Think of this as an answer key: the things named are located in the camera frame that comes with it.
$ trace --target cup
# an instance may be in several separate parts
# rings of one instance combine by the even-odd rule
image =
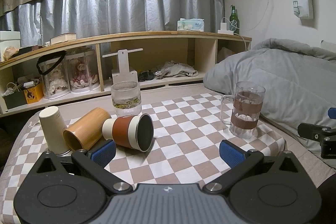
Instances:
[[[124,81],[112,85],[111,96],[117,117],[140,114],[141,94],[138,82]]]
[[[235,95],[224,95],[221,98],[220,119],[230,125],[233,135],[249,139],[257,126],[261,107],[265,96],[265,88],[252,82],[242,81],[236,85]],[[233,100],[231,120],[224,120],[224,100]]]
[[[63,131],[67,129],[57,106],[50,106],[39,113],[44,138],[50,151],[56,156],[63,156],[71,149],[63,138]]]
[[[63,132],[67,145],[73,150],[90,148],[101,138],[104,122],[111,115],[103,108],[96,107]]]
[[[154,127],[148,114],[107,119],[104,122],[103,137],[116,144],[146,152],[151,147]]]

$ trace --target curtain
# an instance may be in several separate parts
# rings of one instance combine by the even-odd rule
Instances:
[[[34,0],[0,17],[0,29],[20,31],[26,47],[67,32],[176,30],[180,18],[202,18],[204,31],[217,32],[223,16],[224,0]]]

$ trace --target black strap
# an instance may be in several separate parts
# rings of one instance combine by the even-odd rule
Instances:
[[[50,73],[54,68],[56,68],[62,62],[62,60],[64,59],[66,54],[67,54],[66,51],[59,51],[59,52],[53,52],[53,53],[41,56],[37,60],[37,63],[36,63],[36,68],[39,71],[39,74],[40,75],[47,75],[48,73]],[[58,58],[58,57],[59,57],[59,59],[49,69],[47,69],[45,72],[41,71],[40,66],[39,66],[41,63],[46,62],[48,60]]]

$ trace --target checkered tablecloth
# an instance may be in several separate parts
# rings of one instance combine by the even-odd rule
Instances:
[[[147,153],[117,146],[115,158],[105,167],[136,187],[137,183],[199,183],[202,187],[229,169],[219,156],[219,144],[228,139],[243,150],[257,149],[277,155],[285,141],[261,121],[250,139],[231,134],[219,119],[220,98],[205,93],[142,106],[154,124],[155,141]],[[225,113],[230,120],[233,105],[227,101]],[[72,124],[78,119],[66,121]],[[20,148],[7,179],[2,200],[4,224],[20,224],[13,199],[22,181],[42,152],[47,150],[41,126],[32,125],[23,135]]]

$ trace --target yellow box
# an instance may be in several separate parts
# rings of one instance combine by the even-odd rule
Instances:
[[[42,83],[37,84],[33,88],[26,89],[24,92],[28,104],[36,103],[43,97]]]

